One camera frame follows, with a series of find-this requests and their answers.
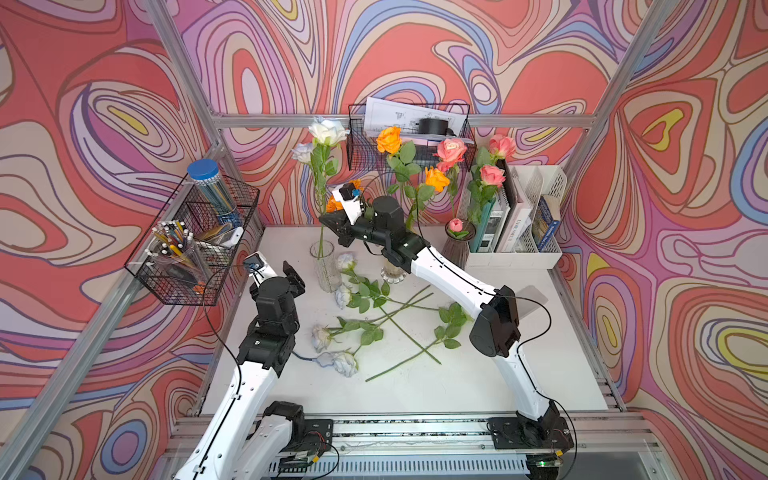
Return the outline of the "orange rose flower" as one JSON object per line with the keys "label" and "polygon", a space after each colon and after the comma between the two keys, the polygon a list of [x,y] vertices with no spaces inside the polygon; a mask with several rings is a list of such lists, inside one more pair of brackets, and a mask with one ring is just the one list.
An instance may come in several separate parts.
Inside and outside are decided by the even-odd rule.
{"label": "orange rose flower", "polygon": [[418,188],[414,187],[411,178],[421,172],[421,167],[415,161],[416,147],[412,141],[404,142],[401,129],[393,126],[384,129],[376,140],[380,153],[386,153],[386,162],[395,174],[395,183],[387,189],[390,195],[401,190],[415,205],[420,203]]}
{"label": "orange rose flower", "polygon": [[407,230],[413,229],[428,203],[436,194],[442,193],[450,183],[451,180],[442,171],[429,167],[425,169],[425,180],[422,183],[417,187],[410,184],[406,186],[406,197],[412,201],[406,218]]}

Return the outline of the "pink tulip flower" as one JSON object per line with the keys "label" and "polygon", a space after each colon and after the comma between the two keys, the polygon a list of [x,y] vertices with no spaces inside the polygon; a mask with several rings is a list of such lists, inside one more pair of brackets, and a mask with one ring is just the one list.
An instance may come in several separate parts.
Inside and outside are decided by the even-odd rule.
{"label": "pink tulip flower", "polygon": [[460,218],[453,218],[450,220],[447,223],[446,228],[448,235],[456,240],[464,239],[469,235],[468,227]]}

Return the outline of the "large white rose flower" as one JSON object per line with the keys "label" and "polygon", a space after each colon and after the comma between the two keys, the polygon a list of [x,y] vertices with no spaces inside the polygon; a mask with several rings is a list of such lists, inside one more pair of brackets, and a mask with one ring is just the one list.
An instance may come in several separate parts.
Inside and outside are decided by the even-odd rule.
{"label": "large white rose flower", "polygon": [[355,356],[347,351],[323,352],[314,359],[322,368],[332,368],[346,378],[358,373],[358,363]]}

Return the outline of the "large pink rose flower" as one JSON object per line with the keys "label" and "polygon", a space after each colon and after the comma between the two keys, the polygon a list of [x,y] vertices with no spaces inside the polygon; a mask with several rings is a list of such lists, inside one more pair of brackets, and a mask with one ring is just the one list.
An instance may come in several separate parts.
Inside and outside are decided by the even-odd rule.
{"label": "large pink rose flower", "polygon": [[446,138],[437,147],[439,162],[436,168],[449,181],[445,190],[450,199],[451,213],[455,212],[455,202],[460,185],[460,169],[465,160],[466,151],[466,144],[459,138]]}

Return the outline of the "tall white rose flower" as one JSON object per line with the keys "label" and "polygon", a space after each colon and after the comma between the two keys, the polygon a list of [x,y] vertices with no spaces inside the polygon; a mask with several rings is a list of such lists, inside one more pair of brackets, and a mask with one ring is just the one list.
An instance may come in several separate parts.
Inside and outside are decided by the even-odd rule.
{"label": "tall white rose flower", "polygon": [[[313,205],[319,213],[325,213],[328,180],[340,172],[340,160],[333,156],[333,151],[346,140],[349,130],[339,120],[315,117],[308,131],[312,141],[294,147],[291,158],[309,167],[313,180]],[[318,240],[325,240],[324,231],[321,228]]]}

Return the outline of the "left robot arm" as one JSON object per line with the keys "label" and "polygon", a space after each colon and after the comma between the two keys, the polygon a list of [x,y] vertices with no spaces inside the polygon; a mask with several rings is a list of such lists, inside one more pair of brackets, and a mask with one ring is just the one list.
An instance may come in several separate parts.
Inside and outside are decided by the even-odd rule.
{"label": "left robot arm", "polygon": [[288,263],[276,273],[259,252],[244,266],[254,278],[257,315],[234,357],[227,392],[175,479],[261,479],[280,451],[301,437],[303,408],[297,404],[275,402],[260,421],[256,416],[295,347],[295,299],[305,283]]}

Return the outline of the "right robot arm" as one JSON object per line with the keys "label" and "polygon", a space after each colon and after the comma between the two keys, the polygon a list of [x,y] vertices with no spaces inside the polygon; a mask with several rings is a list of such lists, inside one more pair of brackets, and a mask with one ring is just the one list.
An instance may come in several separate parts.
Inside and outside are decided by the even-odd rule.
{"label": "right robot arm", "polygon": [[382,256],[438,288],[474,319],[469,333],[472,346],[494,360],[516,398],[515,414],[520,442],[545,448],[563,419],[558,403],[539,388],[529,371],[519,329],[517,302],[521,299],[506,285],[493,287],[471,276],[445,258],[423,236],[405,226],[400,204],[391,196],[367,203],[362,190],[350,183],[332,191],[323,226],[349,246],[355,240],[381,248]]}

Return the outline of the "yellow fluted glass vase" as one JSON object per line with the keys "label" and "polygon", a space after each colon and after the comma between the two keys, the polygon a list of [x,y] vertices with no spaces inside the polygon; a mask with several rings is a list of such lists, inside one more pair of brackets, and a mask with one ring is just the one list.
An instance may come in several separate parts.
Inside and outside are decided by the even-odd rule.
{"label": "yellow fluted glass vase", "polygon": [[385,262],[380,272],[381,278],[388,284],[401,283],[407,276],[407,272],[402,268],[402,257],[388,250],[384,250],[382,256]]}

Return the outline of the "clear glass vase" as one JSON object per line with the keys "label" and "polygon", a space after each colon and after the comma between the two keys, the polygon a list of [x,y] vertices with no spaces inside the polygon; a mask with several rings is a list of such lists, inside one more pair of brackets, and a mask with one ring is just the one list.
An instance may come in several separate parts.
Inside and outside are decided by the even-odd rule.
{"label": "clear glass vase", "polygon": [[326,293],[334,293],[341,285],[334,246],[330,241],[318,240],[310,247],[319,287]]}

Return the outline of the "purple ribbed glass vase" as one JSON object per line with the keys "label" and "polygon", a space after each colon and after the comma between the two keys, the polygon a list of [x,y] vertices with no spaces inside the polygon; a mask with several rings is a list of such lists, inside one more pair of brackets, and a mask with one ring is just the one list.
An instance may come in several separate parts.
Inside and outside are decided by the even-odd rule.
{"label": "purple ribbed glass vase", "polygon": [[469,248],[470,241],[473,239],[475,235],[475,226],[469,220],[463,220],[463,221],[465,222],[465,225],[468,227],[469,235],[466,238],[461,240],[456,240],[450,237],[447,233],[447,228],[446,228],[446,225],[448,223],[447,222],[444,226],[446,241],[442,249],[443,256],[461,269],[464,269],[467,264],[469,254],[470,254],[470,248]]}

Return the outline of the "white paper sheets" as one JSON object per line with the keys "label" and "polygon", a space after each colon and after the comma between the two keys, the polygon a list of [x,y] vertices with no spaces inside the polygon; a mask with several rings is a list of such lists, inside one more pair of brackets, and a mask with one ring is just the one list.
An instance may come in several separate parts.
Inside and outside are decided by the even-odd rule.
{"label": "white paper sheets", "polygon": [[[417,123],[422,118],[448,120],[453,134],[448,136],[419,135],[417,133]],[[469,145],[473,145],[475,141],[470,138],[470,134],[464,133],[466,122],[466,114],[462,115],[460,113],[369,97],[364,108],[363,131],[369,137],[374,138],[384,129],[396,126],[401,129],[401,134],[406,138],[440,142],[444,138],[455,137]]]}

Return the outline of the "black tape roll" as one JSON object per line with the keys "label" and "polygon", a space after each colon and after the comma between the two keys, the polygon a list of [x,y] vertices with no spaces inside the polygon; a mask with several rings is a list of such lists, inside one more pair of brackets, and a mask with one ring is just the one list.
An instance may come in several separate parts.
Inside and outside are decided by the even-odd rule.
{"label": "black tape roll", "polygon": [[450,128],[450,122],[441,118],[422,118],[417,123],[417,133],[419,135],[448,136],[453,131]]}

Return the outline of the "pen cup with pens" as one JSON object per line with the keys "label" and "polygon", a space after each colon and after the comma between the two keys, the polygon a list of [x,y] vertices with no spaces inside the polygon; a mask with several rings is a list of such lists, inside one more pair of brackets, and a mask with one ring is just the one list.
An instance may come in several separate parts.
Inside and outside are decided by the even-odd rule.
{"label": "pen cup with pens", "polygon": [[153,266],[181,281],[204,286],[212,278],[193,232],[183,221],[160,221],[152,227],[145,253]]}

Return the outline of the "white pink book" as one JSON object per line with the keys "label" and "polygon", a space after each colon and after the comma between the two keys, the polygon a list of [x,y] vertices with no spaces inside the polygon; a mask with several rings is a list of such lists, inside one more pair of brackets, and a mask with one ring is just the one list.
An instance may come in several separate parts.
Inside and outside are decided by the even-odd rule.
{"label": "white pink book", "polygon": [[508,171],[508,184],[511,190],[508,200],[510,212],[497,244],[497,253],[511,253],[515,250],[518,240],[530,222],[529,217],[533,210],[533,204],[518,174],[513,170]]}

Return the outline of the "white plastic file organizer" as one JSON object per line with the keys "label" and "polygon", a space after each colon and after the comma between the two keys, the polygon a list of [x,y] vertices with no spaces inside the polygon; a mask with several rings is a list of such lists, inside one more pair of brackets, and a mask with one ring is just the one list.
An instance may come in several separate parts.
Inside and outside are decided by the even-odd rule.
{"label": "white plastic file organizer", "polygon": [[[467,261],[468,267],[490,268],[523,268],[523,269],[552,269],[558,263],[562,251],[555,236],[553,236],[543,251],[538,251],[531,234],[531,225],[534,220],[539,198],[542,195],[553,195],[560,202],[565,196],[568,179],[564,170],[556,165],[544,166],[515,166],[506,163],[501,164],[506,168],[506,181],[503,195],[497,201],[491,213],[483,241],[478,253],[470,253]],[[496,248],[504,230],[505,223],[510,212],[509,196],[511,195],[508,184],[508,171],[513,170],[518,174],[520,182],[525,189],[533,210],[529,217],[529,224],[518,240],[515,250],[511,253],[497,253]]]}

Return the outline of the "blue paperback book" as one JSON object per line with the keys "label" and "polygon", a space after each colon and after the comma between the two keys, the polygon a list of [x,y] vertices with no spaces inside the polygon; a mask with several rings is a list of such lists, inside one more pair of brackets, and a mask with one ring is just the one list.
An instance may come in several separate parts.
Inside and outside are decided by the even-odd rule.
{"label": "blue paperback book", "polygon": [[543,251],[562,221],[560,200],[553,195],[542,195],[531,225],[532,238],[538,251]]}

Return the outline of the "blue lid pencil jar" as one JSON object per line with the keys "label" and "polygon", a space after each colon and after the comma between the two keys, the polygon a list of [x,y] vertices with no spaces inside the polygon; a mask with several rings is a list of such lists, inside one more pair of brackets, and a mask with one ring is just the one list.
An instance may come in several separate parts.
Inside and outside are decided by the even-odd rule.
{"label": "blue lid pencil jar", "polygon": [[233,228],[243,225],[237,204],[216,161],[200,159],[192,162],[187,167],[187,174],[210,203],[220,224],[230,223]]}

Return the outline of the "metal base rail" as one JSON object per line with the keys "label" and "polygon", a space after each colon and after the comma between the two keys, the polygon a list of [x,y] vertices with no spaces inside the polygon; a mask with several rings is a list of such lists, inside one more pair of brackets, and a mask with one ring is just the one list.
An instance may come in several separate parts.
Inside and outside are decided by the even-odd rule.
{"label": "metal base rail", "polygon": [[541,447],[498,414],[334,416],[317,461],[275,459],[267,479],[672,479],[640,413],[577,411]]}

